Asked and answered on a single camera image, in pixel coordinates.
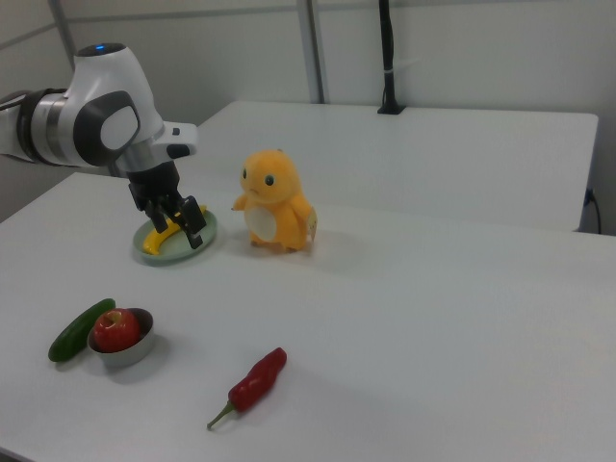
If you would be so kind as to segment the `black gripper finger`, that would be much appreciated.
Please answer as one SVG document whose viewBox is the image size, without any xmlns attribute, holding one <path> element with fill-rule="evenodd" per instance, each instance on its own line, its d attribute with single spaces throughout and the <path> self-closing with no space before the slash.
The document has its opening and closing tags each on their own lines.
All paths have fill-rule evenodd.
<svg viewBox="0 0 616 462">
<path fill-rule="evenodd" d="M 152 221 L 154 228 L 158 233 L 163 233 L 168 229 L 165 213 L 156 200 L 147 200 L 145 202 L 144 212 Z"/>
<path fill-rule="evenodd" d="M 184 231 L 192 249 L 202 244 L 201 230 L 205 227 L 205 218 L 199 204 L 193 196 L 186 197 L 179 209 L 180 217 L 184 222 Z"/>
</svg>

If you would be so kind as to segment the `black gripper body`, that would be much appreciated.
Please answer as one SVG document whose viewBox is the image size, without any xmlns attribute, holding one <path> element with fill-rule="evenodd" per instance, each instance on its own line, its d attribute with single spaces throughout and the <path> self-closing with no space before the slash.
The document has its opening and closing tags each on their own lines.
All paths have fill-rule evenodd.
<svg viewBox="0 0 616 462">
<path fill-rule="evenodd" d="M 174 162 L 164 162 L 156 167 L 128 172 L 129 190 L 137 209 L 141 212 L 157 208 L 166 213 L 179 213 L 185 198 L 177 188 L 180 176 Z"/>
</svg>

